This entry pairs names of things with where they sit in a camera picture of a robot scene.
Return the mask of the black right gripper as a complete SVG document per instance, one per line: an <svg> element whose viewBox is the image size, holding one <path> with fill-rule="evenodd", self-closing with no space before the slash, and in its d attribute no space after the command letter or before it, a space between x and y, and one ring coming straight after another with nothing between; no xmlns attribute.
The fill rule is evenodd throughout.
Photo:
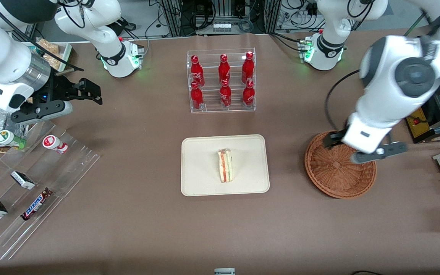
<svg viewBox="0 0 440 275"><path fill-rule="evenodd" d="M33 93L33 106L54 100L92 100L99 105L103 104L99 85L87 78L81 78L75 87L73 85L65 76L52 74L47 83Z"/></svg>

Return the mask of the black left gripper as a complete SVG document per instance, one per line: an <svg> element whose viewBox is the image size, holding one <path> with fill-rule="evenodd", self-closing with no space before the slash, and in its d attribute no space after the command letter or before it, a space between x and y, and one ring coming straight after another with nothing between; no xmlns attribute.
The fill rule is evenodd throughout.
<svg viewBox="0 0 440 275"><path fill-rule="evenodd" d="M326 135L323 140L323 146L327 149L331 149L340 144L344 144L344 137L346 136L348 128L344 128L340 131L331 132L330 135Z"/></svg>

